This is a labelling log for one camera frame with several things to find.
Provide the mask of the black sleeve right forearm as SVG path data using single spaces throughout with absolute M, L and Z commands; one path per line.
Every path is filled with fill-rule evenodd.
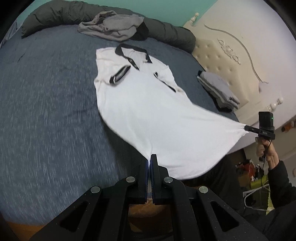
M 283 161 L 269 170 L 268 180 L 274 210 L 253 226 L 268 240 L 295 240 L 295 187 L 289 181 Z

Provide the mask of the person's right hand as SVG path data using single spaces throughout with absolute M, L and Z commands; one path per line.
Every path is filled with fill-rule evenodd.
M 270 170 L 275 168 L 279 164 L 280 160 L 272 144 L 272 141 L 268 141 L 263 138 L 257 137 L 256 143 L 256 155 L 258 157 L 265 156 L 265 160 L 267 161 Z

